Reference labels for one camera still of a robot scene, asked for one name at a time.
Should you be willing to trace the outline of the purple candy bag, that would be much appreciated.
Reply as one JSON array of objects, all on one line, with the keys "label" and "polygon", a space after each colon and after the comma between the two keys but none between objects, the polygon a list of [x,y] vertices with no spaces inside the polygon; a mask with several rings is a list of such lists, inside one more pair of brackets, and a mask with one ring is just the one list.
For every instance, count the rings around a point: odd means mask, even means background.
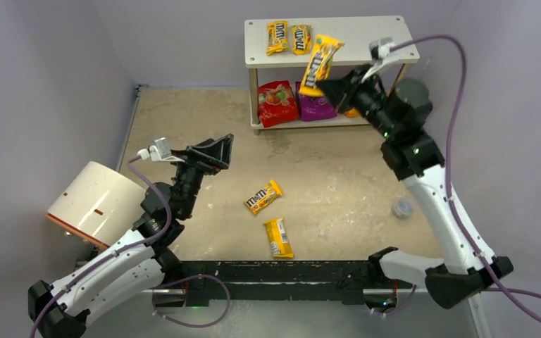
[{"label": "purple candy bag", "polygon": [[337,117],[337,113],[324,96],[306,96],[299,93],[301,82],[295,82],[295,99],[299,110],[300,120],[313,122],[329,120]]}]

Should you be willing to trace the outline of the yellow candy bag back-side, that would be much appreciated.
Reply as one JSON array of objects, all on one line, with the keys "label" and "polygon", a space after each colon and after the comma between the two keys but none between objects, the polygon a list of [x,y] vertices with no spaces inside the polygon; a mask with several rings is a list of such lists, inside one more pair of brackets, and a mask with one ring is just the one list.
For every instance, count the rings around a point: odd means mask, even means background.
[{"label": "yellow candy bag back-side", "polygon": [[332,67],[332,58],[343,46],[344,42],[339,39],[322,34],[316,35],[309,63],[300,82],[299,94],[312,97],[323,96],[318,82],[328,78]]}]

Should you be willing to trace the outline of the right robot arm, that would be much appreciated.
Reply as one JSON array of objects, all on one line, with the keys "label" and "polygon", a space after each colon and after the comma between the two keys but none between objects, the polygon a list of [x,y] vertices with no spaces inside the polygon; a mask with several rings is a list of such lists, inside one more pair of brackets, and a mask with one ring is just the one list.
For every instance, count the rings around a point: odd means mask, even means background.
[{"label": "right robot arm", "polygon": [[451,207],[456,194],[446,179],[447,162],[423,127],[433,109],[428,88],[404,79],[386,92],[378,75],[362,78],[365,70],[360,66],[317,87],[336,111],[357,110],[383,137],[384,161],[422,210],[443,253],[436,259],[383,249],[369,258],[370,276],[427,289],[436,304],[450,309],[507,276],[513,264],[485,243],[462,206]]}]

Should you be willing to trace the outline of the yellow candy bag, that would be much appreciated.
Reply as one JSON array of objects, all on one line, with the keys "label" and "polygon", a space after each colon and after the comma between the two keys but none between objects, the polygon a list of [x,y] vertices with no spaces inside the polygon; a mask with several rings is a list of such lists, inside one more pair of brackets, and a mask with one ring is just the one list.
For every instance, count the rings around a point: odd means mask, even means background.
[{"label": "yellow candy bag", "polygon": [[292,25],[290,29],[292,53],[296,56],[309,54],[311,50],[312,26],[309,24]]},{"label": "yellow candy bag", "polygon": [[270,245],[271,256],[273,258],[293,259],[294,252],[285,230],[284,218],[274,218],[265,222],[263,226]]}]

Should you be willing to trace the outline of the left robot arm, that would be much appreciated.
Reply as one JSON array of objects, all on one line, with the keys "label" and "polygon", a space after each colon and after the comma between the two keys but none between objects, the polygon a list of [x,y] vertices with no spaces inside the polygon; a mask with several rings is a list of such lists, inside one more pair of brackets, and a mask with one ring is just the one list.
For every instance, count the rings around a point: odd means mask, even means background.
[{"label": "left robot arm", "polygon": [[29,288],[30,336],[81,337],[98,317],[179,269],[168,247],[192,217],[204,176],[230,167],[233,141],[227,134],[173,150],[162,137],[138,151],[127,167],[148,185],[141,215],[130,217],[125,233],[86,265]]}]

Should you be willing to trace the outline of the orange candy bag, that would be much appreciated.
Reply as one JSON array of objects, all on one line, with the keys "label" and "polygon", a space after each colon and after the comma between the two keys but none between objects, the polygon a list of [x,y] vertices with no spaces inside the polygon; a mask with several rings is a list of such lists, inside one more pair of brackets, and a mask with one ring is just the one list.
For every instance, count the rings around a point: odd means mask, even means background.
[{"label": "orange candy bag", "polygon": [[350,108],[348,111],[345,111],[343,115],[348,118],[356,118],[360,116],[359,112],[355,108]]}]

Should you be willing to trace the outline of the red candy bag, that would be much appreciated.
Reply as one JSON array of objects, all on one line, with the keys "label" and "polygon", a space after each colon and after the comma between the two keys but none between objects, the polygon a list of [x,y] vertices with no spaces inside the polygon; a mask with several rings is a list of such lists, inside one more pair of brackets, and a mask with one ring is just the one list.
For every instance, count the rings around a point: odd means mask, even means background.
[{"label": "red candy bag", "polygon": [[265,128],[294,122],[299,111],[290,82],[274,81],[258,88],[258,116]]}]

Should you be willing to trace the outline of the yellow M&M bag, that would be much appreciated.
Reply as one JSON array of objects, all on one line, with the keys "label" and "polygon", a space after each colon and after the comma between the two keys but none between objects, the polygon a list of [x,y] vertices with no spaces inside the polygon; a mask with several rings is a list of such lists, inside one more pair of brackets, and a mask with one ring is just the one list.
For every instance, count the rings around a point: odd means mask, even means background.
[{"label": "yellow M&M bag", "polygon": [[287,29],[289,22],[287,20],[278,20],[266,25],[268,36],[266,55],[270,56],[286,51],[289,47],[287,38]]},{"label": "yellow M&M bag", "polygon": [[283,190],[275,180],[270,180],[263,188],[244,201],[245,206],[257,215],[262,209],[283,195]]}]

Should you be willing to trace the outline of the yellow candy bag front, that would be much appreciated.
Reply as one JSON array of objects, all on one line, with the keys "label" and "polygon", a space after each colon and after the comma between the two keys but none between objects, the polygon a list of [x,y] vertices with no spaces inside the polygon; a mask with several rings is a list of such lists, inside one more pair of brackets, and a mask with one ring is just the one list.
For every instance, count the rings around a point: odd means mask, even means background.
[{"label": "yellow candy bag front", "polygon": [[293,259],[294,252],[285,230],[284,218],[274,218],[265,222],[263,226],[270,245],[271,256],[273,258]]}]

